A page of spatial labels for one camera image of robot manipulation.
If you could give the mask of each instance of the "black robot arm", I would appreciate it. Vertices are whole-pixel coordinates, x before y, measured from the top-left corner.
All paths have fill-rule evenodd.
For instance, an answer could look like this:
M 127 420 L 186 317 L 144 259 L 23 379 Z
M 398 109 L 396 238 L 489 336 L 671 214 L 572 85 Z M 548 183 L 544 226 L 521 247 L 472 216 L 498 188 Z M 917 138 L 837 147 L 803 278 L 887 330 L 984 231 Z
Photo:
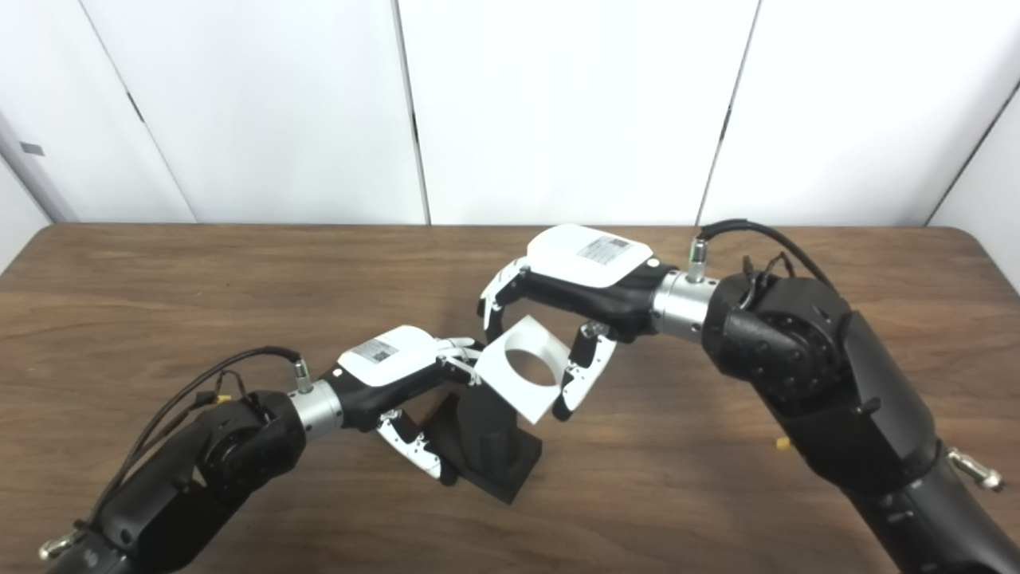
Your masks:
M 743 272 L 706 276 L 709 241 L 734 230 L 772 238 L 814 277 L 794 276 L 785 253 L 762 270 L 746 257 Z M 780 261 L 790 276 L 771 272 Z M 607 274 L 600 265 L 618 267 L 613 281 L 600 281 Z M 746 219 L 706 225 L 681 270 L 641 243 L 560 225 L 536 237 L 482 293 L 478 313 L 490 338 L 519 299 L 594 320 L 615 342 L 663 334 L 701 345 L 722 374 L 754 387 L 811 469 L 850 498 L 904 572 L 1020 574 L 1020 551 L 951 465 L 990 490 L 1001 489 L 1001 476 L 939 440 L 931 413 L 861 314 L 778 230 Z
M 1020 573 L 1020 551 L 953 472 L 960 455 L 939 440 L 881 342 L 830 286 L 728 276 L 709 304 L 702 345 L 720 372 L 751 383 L 901 570 Z M 977 478 L 989 489 L 1002 485 L 989 471 Z
M 40 555 L 56 559 L 51 574 L 180 570 L 253 492 L 294 469 L 307 441 L 336 429 L 377 431 L 421 470 L 453 484 L 454 468 L 400 406 L 444 381 L 477 384 L 472 366 L 480 349 L 470 338 L 436 340 L 402 326 L 344 353 L 314 381 L 301 356 L 282 348 L 223 361 L 157 413 L 90 516 L 70 534 L 44 544 Z M 233 373 L 225 368 L 256 355 L 291 362 L 297 389 L 247 393 L 234 373 L 242 396 L 219 396 L 223 376 Z M 194 405 L 156 432 L 176 404 L 217 373 L 216 390 L 198 393 Z M 189 413 L 206 408 L 176 430 Z M 149 452 L 152 456 L 144 460 Z

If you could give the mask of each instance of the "metal cylinder connector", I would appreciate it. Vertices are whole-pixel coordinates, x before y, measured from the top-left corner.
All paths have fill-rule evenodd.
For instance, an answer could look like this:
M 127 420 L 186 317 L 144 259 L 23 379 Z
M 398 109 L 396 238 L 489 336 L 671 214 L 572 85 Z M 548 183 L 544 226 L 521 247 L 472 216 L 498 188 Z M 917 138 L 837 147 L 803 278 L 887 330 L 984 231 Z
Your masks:
M 74 533 L 64 534 L 59 538 L 47 540 L 42 546 L 39 546 L 39 558 L 40 560 L 54 560 L 73 545 Z
M 298 383 L 298 393 L 308 395 L 312 392 L 312 379 L 308 376 L 308 364 L 304 359 L 294 364 L 294 379 Z
M 687 264 L 687 273 L 684 276 L 687 282 L 701 282 L 705 280 L 705 263 L 708 261 L 708 241 L 695 238 L 691 242 L 691 257 Z
M 972 457 L 964 455 L 957 449 L 949 449 L 946 452 L 946 458 L 953 463 L 954 467 L 960 469 L 961 472 L 973 478 L 977 487 L 981 490 L 1002 492 L 1003 487 L 1006 486 L 1006 483 L 1003 482 L 1003 475 L 999 474 L 999 471 L 985 467 L 981 463 L 975 461 Z

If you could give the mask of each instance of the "wooden table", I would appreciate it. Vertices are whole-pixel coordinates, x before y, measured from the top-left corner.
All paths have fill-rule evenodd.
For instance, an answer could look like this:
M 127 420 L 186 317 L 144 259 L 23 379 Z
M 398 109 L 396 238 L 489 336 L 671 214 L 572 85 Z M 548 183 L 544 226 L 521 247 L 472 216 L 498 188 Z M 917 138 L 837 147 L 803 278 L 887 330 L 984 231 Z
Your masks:
M 0 275 L 0 571 L 39 572 L 153 412 L 263 345 L 315 373 L 400 324 L 480 337 L 476 298 L 537 227 L 58 224 Z M 690 228 L 632 227 L 682 261 Z M 871 322 L 952 445 L 1020 477 L 1020 301 L 969 236 L 796 228 Z M 710 271 L 777 248 L 713 242 Z M 580 323 L 533 305 L 561 340 Z M 241 371 L 290 389 L 278 360 Z M 420 415 L 442 394 L 419 398 Z M 894 572 L 849 503 L 780 453 L 751 388 L 665 337 L 617 351 L 513 506 L 445 488 L 375 434 L 336 432 L 257 492 L 189 572 Z M 1020 492 L 979 494 L 1020 539 Z

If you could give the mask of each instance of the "black block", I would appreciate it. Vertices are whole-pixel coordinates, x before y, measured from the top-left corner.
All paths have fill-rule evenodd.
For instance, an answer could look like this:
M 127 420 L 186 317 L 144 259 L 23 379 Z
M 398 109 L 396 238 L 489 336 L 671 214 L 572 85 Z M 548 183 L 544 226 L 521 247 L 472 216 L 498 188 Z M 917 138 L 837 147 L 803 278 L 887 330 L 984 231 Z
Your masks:
M 517 428 L 517 412 L 484 385 L 448 396 L 424 433 L 461 476 L 508 505 L 542 456 L 542 440 Z

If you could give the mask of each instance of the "white wall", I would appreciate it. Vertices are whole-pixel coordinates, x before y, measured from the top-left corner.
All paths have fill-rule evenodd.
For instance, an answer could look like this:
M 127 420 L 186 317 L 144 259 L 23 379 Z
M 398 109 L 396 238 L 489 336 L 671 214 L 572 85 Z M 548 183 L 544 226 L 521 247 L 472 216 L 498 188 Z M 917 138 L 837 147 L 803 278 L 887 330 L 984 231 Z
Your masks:
M 931 224 L 969 231 L 1020 291 L 1020 98 L 1003 111 Z
M 86 0 L 199 221 L 425 220 L 385 0 Z
M 923 223 L 1018 53 L 1015 0 L 764 0 L 702 222 Z
M 439 223 L 691 223 L 755 0 L 400 0 Z
M 66 220 L 424 222 L 409 84 L 436 222 L 921 223 L 1020 79 L 1013 0 L 762 0 L 720 146 L 756 0 L 84 6 L 0 0 Z
M 0 0 L 0 151 L 50 213 L 194 220 L 78 2 Z
M 21 181 L 0 159 L 0 271 L 36 231 L 50 223 Z

